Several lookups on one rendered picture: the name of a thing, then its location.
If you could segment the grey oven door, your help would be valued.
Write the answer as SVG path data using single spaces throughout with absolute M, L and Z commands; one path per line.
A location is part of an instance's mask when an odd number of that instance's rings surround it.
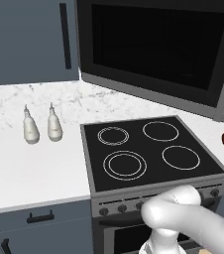
M 112 207 L 116 203 L 126 203 L 130 200 L 147 201 L 157 196 L 157 192 L 141 192 L 133 196 L 107 196 L 93 198 L 92 210 L 92 233 L 94 254 L 138 254 L 142 245 L 148 240 L 152 229 L 145 223 L 130 227 L 106 227 L 101 226 L 95 220 L 101 207 Z

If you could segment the grey-blue base cupboard door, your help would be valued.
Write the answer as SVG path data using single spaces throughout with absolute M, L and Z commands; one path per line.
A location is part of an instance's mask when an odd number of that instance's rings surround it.
M 93 254 L 89 218 L 0 233 L 11 254 Z

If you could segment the grey stove with black hob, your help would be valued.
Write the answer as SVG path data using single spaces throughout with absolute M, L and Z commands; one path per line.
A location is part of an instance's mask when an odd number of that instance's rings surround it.
M 194 186 L 215 211 L 224 166 L 177 116 L 80 126 L 91 199 Z M 219 189 L 213 197 L 210 192 Z

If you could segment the white bottle with spout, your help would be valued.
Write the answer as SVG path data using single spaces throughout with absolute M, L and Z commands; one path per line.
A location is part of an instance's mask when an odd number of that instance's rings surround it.
M 24 108 L 24 139 L 28 144 L 37 144 L 40 141 L 40 132 L 28 107 Z
M 59 119 L 56 116 L 55 108 L 53 105 L 50 106 L 50 115 L 48 118 L 48 136 L 51 141 L 58 142 L 62 138 L 62 128 L 59 123 Z

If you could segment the grey-blue drawer front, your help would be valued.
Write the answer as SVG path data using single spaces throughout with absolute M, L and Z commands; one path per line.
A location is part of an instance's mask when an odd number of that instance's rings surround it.
M 46 215 L 53 211 L 54 220 L 27 223 L 30 212 L 33 216 Z M 61 204 L 47 205 L 42 207 L 34 207 L 21 209 L 16 211 L 0 213 L 0 233 L 32 227 L 51 225 L 61 222 L 73 222 L 81 229 L 91 230 L 91 206 L 90 200 L 79 200 Z

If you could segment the grey-blue wall cupboard door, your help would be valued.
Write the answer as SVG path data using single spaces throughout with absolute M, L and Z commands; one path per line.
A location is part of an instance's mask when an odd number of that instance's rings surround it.
M 59 3 L 66 3 L 71 69 Z M 0 0 L 0 85 L 78 79 L 74 0 Z

